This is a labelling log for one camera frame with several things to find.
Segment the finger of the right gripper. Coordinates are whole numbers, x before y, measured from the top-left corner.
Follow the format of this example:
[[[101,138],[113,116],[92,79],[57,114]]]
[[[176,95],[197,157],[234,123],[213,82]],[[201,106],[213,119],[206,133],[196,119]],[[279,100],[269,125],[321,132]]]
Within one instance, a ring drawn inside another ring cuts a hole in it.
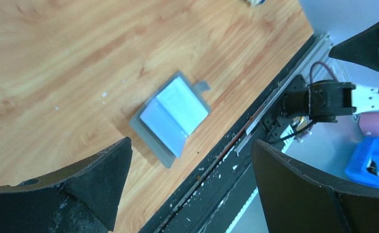
[[[379,71],[379,22],[333,46],[328,55]]]

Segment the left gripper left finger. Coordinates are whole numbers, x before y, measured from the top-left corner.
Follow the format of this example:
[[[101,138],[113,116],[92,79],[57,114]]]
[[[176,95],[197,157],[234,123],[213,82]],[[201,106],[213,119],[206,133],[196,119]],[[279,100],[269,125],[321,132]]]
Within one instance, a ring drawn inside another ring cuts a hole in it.
[[[54,172],[0,186],[0,233],[113,231],[132,155],[126,137]]]

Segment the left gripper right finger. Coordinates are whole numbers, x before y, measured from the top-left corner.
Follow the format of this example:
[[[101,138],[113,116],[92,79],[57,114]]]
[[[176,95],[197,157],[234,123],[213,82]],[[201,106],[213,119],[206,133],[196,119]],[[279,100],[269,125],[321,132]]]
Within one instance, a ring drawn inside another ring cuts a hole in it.
[[[252,165],[269,232],[379,233],[379,189],[287,156],[262,140]]]

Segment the grey card holder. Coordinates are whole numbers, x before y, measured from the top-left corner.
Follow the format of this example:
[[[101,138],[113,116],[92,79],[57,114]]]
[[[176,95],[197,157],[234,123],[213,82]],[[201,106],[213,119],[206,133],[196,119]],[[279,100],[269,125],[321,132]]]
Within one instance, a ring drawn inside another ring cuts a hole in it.
[[[211,113],[201,95],[209,90],[207,81],[192,84],[177,71],[129,121],[165,168],[171,168],[175,159],[181,157],[187,138]]]

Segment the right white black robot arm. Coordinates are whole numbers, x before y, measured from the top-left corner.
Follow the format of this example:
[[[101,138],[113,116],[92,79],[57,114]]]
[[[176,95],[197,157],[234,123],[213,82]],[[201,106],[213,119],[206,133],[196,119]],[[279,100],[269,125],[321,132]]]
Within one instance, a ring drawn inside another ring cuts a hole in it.
[[[379,22],[333,46],[328,55],[379,71]],[[286,93],[281,103],[287,117],[335,123],[337,116],[379,111],[379,86],[339,82],[336,78],[315,82],[310,75],[306,88]]]

